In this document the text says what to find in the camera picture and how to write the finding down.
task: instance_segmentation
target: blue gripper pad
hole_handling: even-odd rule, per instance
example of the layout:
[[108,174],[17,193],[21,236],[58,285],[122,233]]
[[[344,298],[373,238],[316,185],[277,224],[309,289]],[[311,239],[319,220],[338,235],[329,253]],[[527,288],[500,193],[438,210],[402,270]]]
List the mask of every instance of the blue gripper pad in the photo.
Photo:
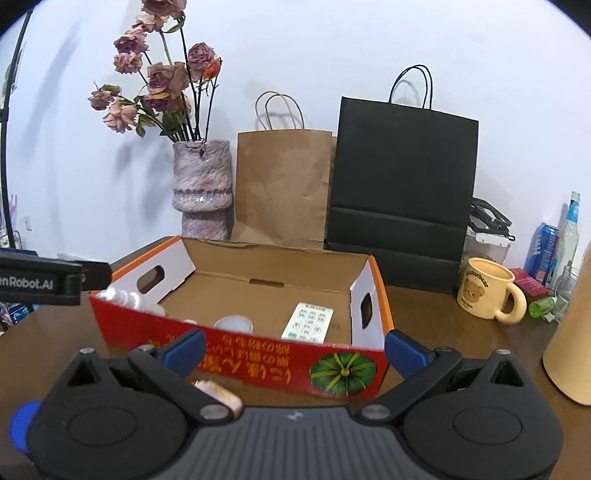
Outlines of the blue gripper pad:
[[201,330],[192,330],[162,347],[158,359],[165,367],[186,378],[203,360],[205,350],[205,334]]
[[12,445],[23,455],[28,454],[27,449],[27,431],[33,418],[37,414],[37,410],[41,407],[39,400],[25,403],[17,410],[10,422],[10,438]]
[[384,353],[388,363],[406,380],[421,371],[433,360],[435,352],[416,342],[400,330],[386,334]]

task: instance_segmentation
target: pumpkin illustration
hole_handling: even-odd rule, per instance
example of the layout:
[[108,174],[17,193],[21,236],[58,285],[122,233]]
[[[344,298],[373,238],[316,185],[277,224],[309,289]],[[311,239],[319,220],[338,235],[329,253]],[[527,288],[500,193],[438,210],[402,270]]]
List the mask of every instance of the pumpkin illustration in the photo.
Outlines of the pumpkin illustration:
[[310,381],[318,390],[334,397],[353,395],[374,381],[378,367],[359,352],[333,353],[310,368]]

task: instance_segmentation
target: mug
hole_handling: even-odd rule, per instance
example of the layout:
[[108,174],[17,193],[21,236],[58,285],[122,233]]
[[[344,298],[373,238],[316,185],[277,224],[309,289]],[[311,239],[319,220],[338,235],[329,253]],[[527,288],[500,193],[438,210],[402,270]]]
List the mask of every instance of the mug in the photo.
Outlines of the mug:
[[[517,323],[525,315],[527,302],[514,281],[515,275],[508,268],[485,258],[471,258],[464,270],[457,302],[481,319],[496,318],[508,325]],[[510,313],[503,313],[501,309],[509,293],[513,295],[515,306]]]

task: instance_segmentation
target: green small bottle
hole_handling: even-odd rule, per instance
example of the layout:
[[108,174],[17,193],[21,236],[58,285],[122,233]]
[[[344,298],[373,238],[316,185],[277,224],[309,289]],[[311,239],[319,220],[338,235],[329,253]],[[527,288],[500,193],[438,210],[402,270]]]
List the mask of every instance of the green small bottle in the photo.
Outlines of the green small bottle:
[[538,319],[542,315],[546,315],[554,308],[554,299],[552,297],[546,297],[544,299],[539,299],[530,303],[530,317],[533,319]]

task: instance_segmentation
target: blue can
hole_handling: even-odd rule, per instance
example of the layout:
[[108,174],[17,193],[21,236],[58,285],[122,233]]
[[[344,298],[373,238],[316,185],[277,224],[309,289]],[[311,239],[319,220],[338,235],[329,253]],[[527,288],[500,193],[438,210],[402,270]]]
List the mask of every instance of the blue can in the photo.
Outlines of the blue can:
[[558,229],[553,225],[542,223],[536,230],[524,270],[544,286],[551,279],[552,257],[557,245]]

